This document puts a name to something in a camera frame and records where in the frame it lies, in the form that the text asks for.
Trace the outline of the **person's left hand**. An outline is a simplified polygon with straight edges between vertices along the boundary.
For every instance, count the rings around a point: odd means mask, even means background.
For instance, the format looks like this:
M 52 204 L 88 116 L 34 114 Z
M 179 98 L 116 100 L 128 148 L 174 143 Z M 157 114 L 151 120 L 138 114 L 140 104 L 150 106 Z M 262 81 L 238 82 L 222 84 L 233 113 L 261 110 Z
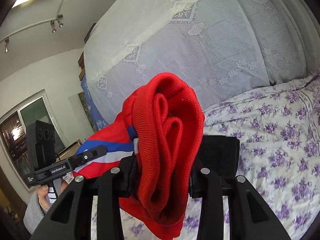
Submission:
M 47 202 L 47 198 L 46 198 L 48 194 L 48 190 L 49 190 L 48 185 L 40 186 L 37 189 L 39 204 L 40 204 L 40 207 L 44 210 L 44 212 L 47 212 L 50 209 L 50 205 Z

